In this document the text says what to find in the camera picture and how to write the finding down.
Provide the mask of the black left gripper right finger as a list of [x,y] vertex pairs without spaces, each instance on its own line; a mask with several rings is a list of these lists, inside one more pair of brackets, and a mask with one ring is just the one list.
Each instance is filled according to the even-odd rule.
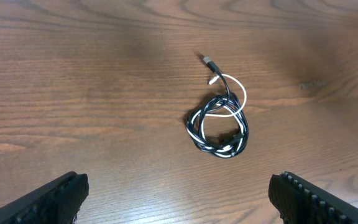
[[287,224],[358,224],[358,208],[291,172],[271,176],[268,197]]

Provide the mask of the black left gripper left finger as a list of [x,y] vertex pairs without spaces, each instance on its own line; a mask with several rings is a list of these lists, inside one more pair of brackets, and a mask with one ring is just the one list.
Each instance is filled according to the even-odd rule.
[[88,194],[88,176],[68,172],[1,207],[0,224],[74,223]]

